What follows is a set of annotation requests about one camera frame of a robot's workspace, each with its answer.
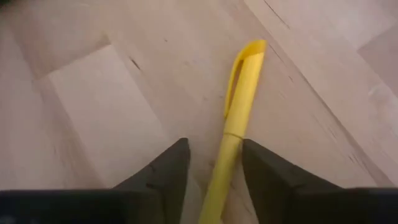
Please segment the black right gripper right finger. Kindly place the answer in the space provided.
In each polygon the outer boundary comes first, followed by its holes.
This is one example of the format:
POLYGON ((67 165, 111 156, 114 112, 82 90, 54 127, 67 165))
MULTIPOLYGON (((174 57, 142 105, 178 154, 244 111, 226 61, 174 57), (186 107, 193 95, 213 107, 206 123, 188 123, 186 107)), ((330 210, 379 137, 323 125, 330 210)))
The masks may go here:
POLYGON ((259 224, 398 224, 398 188, 339 187, 251 139, 242 165, 259 224))

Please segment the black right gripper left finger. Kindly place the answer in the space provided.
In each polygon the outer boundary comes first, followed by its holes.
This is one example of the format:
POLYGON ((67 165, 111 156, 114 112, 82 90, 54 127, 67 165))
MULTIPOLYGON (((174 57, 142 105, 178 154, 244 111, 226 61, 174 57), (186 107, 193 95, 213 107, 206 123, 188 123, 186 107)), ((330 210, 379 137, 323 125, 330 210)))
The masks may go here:
POLYGON ((179 224, 189 165, 180 138, 110 189, 0 190, 0 224, 179 224))

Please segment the yellow highlighter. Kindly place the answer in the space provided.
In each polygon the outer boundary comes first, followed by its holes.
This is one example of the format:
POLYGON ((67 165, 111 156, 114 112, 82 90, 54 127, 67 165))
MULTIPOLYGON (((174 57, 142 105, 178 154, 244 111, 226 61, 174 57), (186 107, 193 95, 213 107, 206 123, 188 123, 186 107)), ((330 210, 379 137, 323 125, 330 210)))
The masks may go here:
POLYGON ((234 60, 225 96, 223 137, 198 224, 220 223, 238 152, 248 126, 266 47, 266 40, 252 41, 234 60))

